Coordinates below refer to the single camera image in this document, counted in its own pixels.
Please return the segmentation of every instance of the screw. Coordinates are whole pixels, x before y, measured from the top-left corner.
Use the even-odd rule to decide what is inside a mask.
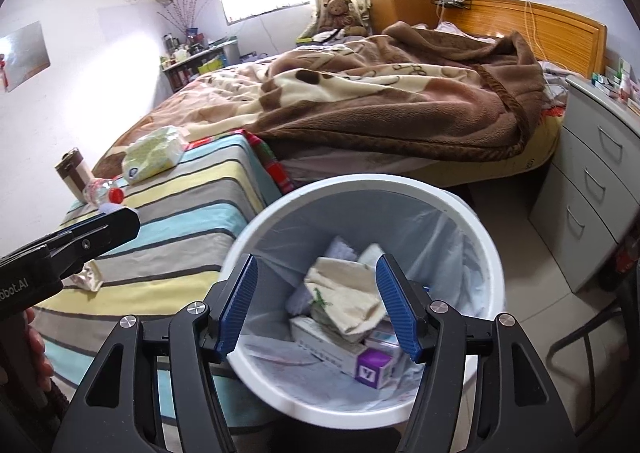
[[[122,328],[131,328],[136,324],[136,321],[137,320],[135,316],[125,316],[120,320],[120,326]]]
[[[206,308],[207,306],[203,302],[194,301],[187,307],[187,312],[194,315],[202,314]]]
[[[433,310],[437,314],[444,314],[447,310],[449,310],[449,305],[447,305],[443,301],[437,300],[431,303],[431,310]]]
[[[516,319],[511,314],[500,314],[498,321],[505,327],[513,327],[516,324]]]

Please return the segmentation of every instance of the brown blanket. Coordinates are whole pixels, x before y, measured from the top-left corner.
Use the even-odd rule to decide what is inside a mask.
[[[548,101],[543,86],[517,32],[490,45],[398,22],[380,36],[202,75],[121,136],[96,169],[166,125],[184,127],[191,141],[244,127],[280,158],[324,146],[500,160],[524,149]]]

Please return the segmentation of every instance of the red bottle cap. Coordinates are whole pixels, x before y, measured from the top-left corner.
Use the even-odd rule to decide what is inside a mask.
[[[122,204],[124,200],[124,191],[120,188],[111,188],[109,190],[109,202],[113,204]]]

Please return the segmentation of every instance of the metal handle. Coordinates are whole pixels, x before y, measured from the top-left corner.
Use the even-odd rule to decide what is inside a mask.
[[[612,138],[612,137],[611,137],[607,132],[605,132],[605,131],[602,129],[602,127],[601,127],[601,126],[598,126],[598,131],[599,131],[600,133],[602,133],[604,136],[606,136],[606,137],[607,137],[607,139],[610,139],[610,140],[611,140],[611,142],[612,142],[613,144],[615,144],[617,147],[619,147],[619,149],[620,149],[620,150],[622,150],[622,144],[620,144],[618,141],[616,141],[614,138]]]
[[[586,168],[584,169],[584,172],[587,174],[587,176],[593,180],[596,183],[596,186],[598,186],[598,188],[602,189],[602,192],[606,192],[607,188],[606,186],[603,186],[602,184],[600,184],[593,175],[591,175],[591,173],[589,173],[589,170],[587,170]]]
[[[569,206],[566,207],[566,212],[571,215],[571,218],[574,219],[575,223],[578,224],[578,226],[580,226],[580,229],[584,229],[586,227],[584,224],[580,224],[578,222],[578,219],[575,217],[575,215],[571,213],[571,208]]]

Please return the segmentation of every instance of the nightstand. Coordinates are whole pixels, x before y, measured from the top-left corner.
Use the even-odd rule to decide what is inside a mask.
[[[640,211],[640,117],[585,80],[567,81],[558,149],[529,220],[577,292]]]

